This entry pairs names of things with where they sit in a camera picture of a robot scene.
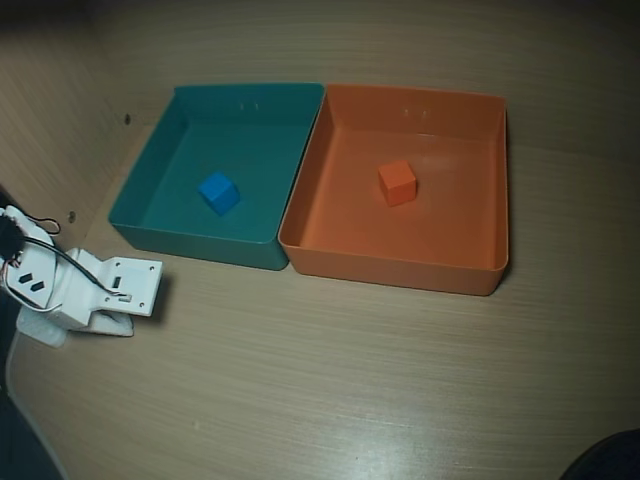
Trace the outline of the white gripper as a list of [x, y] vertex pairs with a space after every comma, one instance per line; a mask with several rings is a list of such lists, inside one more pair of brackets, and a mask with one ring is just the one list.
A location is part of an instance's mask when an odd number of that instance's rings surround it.
[[67, 330], [84, 329], [94, 334], [132, 337], [133, 316], [149, 317], [147, 303], [100, 306], [109, 293], [91, 281], [79, 268], [58, 256], [50, 305], [50, 319]]

